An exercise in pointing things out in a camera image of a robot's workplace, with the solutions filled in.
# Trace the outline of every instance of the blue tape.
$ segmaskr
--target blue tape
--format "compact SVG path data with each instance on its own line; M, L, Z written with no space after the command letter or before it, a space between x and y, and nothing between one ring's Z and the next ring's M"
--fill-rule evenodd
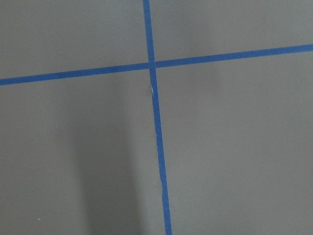
M170 66L199 64L199 63L215 62L215 61L223 61L223 60L236 60L236 59L299 53L299 52L307 52L307 51L313 51L313 44L294 46L294 47L280 47L280 48L272 48L272 49L264 49L264 50L251 50L251 51L234 52L234 53L227 53L227 54L199 56L199 57L175 59L175 60L157 61L156 67L162 68L162 67L170 67Z
M24 76L24 77L13 77L13 78L0 79L0 86L9 85L9 84L17 84L17 83L71 78L71 77L82 77L82 76L89 76L89 75L114 73L114 72L146 70L148 68L149 68L149 63L142 63L142 64L104 67L104 68L89 69L89 70L76 70L76 71L47 73L47 74Z
M147 42L148 59L149 59L150 82L151 82L151 87L152 87L152 103L153 103L153 112L154 112L154 120L155 120L155 130L156 130L158 167L159 167L160 179L162 183L162 203L163 203L165 234L172 235L170 204L169 204L169 199L168 199L160 107L159 107L158 91L157 91L157 72L156 72L155 53L154 53L154 46L153 46L153 35L152 35L152 24L151 24L149 0L143 0L143 11L144 11L145 28L146 28L146 42Z

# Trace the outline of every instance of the gray panel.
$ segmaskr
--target gray panel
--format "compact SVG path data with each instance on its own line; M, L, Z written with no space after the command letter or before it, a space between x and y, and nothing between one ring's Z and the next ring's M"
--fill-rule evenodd
M141 0L2 0L0 78L147 61Z
M152 0L157 60L313 43L311 0Z
M164 234L147 70L2 86L0 100L0 234Z
M173 234L313 233L312 63L158 70Z

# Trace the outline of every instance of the gray surface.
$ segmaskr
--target gray surface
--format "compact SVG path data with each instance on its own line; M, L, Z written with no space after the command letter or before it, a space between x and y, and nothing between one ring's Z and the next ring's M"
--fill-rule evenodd
M164 234L148 71L0 87L0 234Z
M173 234L313 233L312 63L158 70Z
M156 60L311 44L312 0L151 0Z
M143 63L141 0L2 0L0 78Z

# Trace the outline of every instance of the vertical tape strip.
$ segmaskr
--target vertical tape strip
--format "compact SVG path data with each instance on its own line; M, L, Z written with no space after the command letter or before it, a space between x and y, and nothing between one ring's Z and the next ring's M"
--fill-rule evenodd
M153 46L149 0L143 0L143 11L144 11L145 27L146 27L146 40L147 40L147 50L148 50L148 59L149 59L150 82L151 82L151 87L152 87L153 112L154 112L154 118L155 118L158 166L159 166L159 172L160 172L160 179L162 183L162 202L163 202L165 234L172 235L170 205L169 205L169 200L168 200L165 158L164 158L164 150L163 150L161 117L160 117L160 108L159 108L158 91L157 91L157 72L156 72L155 53L154 53L154 46Z

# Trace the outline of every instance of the blue painter's tape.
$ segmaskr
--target blue painter's tape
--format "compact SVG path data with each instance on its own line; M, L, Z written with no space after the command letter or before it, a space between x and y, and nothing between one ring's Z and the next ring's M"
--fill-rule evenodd
M307 51L313 51L313 44L294 46L294 47L280 47L280 48L272 48L272 49L264 49L264 50L251 50L251 51L234 52L234 53L227 53L227 54L199 56L199 57L175 59L175 60L157 61L156 67L162 68L162 67L170 67L170 66L190 65L190 64L198 64L198 63L206 63L206 62L223 61L223 60L236 60L236 59L299 53L299 52L307 52Z
M149 0L143 0L143 11L144 11L144 18L145 18L146 40L147 40L147 50L148 50L148 58L149 58L150 82L151 82L151 87L153 91L152 103L153 103L153 112L154 112L154 120L155 120L155 130L156 130L158 166L159 166L159 172L160 172L160 179L162 183L162 203L163 203L165 234L172 235L170 204L169 204L169 199L168 199L160 107L159 107L158 91L157 91L157 72L156 72L155 53L154 53L154 46L153 46L152 23L151 23Z
M142 64L104 67L104 68L89 69L89 70L76 70L76 71L47 73L47 74L24 76L24 77L13 77L13 78L0 79L0 86L9 85L9 84L17 84L17 83L70 78L70 77L82 77L82 76L89 76L89 75L114 73L114 72L146 70L148 68L149 68L149 63L142 63Z

